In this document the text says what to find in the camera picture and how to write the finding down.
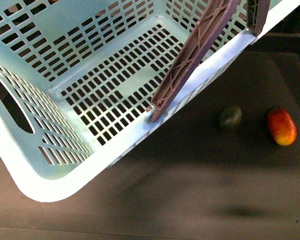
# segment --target light blue plastic basket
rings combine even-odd
[[[25,195],[52,202],[78,191],[256,40],[244,30],[243,0],[166,114],[146,122],[152,95],[207,3],[0,0],[0,83],[33,132],[18,127],[0,100],[0,156]],[[272,1],[264,32],[299,4]]]

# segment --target green fruit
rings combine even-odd
[[[225,108],[219,114],[219,128],[222,130],[234,130],[241,122],[241,108],[233,105]]]

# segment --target black floor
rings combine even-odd
[[[232,132],[219,111],[242,109]],[[265,110],[298,137],[274,143]],[[245,51],[167,123],[75,195],[24,196],[0,159],[0,239],[300,239],[300,56]]]

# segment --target brown plastic handle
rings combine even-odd
[[[264,29],[271,0],[247,0],[246,25],[258,36]]]
[[[197,21],[189,38],[174,60],[151,103],[156,108],[151,121],[156,122],[171,104],[190,75],[231,19],[241,0],[211,0]]]

